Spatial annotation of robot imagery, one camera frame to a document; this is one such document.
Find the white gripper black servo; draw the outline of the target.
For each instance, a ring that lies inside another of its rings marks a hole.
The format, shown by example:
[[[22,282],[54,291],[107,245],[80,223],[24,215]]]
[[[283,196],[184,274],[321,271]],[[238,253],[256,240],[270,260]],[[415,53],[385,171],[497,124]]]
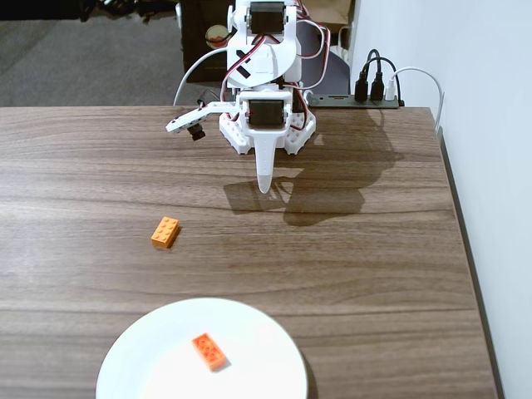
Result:
[[[292,101],[291,91],[239,93],[239,123],[246,132],[252,132],[257,182],[263,194],[268,193],[272,183],[275,150],[278,142],[284,141],[285,131],[289,128]]]

